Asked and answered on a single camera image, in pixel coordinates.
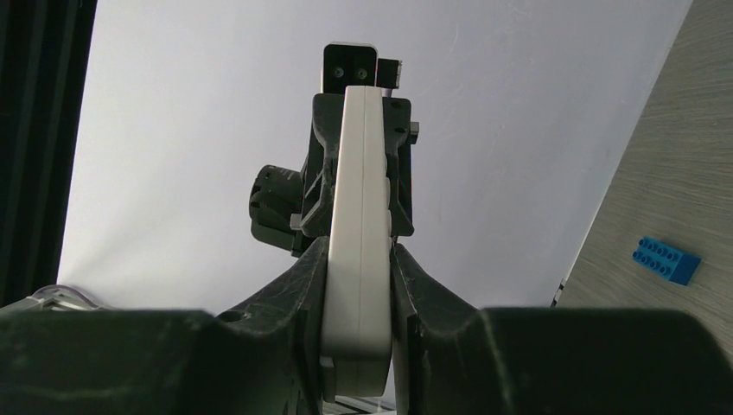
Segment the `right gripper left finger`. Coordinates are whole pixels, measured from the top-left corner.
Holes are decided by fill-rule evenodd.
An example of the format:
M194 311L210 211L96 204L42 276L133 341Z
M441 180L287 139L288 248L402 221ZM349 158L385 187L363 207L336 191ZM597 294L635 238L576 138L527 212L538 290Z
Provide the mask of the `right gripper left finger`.
M4 414L318 414L328 259L200 310L24 311L1 319Z

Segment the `white remote control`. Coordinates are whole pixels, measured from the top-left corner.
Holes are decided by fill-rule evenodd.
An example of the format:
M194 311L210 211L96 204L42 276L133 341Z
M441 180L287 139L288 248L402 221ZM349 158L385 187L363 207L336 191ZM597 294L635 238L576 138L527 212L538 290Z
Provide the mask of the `white remote control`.
M378 93L350 86L346 93ZM320 366L322 396L379 397L392 357L390 251L392 238L330 234L323 303Z

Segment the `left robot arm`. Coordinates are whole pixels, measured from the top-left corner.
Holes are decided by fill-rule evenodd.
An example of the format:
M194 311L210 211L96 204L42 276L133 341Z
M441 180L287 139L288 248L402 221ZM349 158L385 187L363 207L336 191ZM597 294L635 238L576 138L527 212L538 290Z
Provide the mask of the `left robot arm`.
M344 97L318 93L312 101L309 147L303 167L291 170L265 165L249 200L252 236L301 256L330 233ZM411 147L419 125L411 121L408 99L383 99L386 175L389 179L391 236L413 235Z

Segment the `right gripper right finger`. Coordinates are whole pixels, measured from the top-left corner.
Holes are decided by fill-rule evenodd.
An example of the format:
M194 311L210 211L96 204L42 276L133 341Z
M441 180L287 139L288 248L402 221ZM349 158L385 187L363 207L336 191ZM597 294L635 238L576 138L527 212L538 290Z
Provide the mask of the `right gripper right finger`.
M391 257L401 414L729 414L732 369L677 310L477 309Z

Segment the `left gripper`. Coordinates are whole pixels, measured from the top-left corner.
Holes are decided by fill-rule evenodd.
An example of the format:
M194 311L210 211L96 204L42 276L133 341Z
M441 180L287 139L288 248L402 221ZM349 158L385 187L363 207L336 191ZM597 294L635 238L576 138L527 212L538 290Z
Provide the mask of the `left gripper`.
M318 93L312 100L300 231L317 238L372 228L413 235L408 99Z

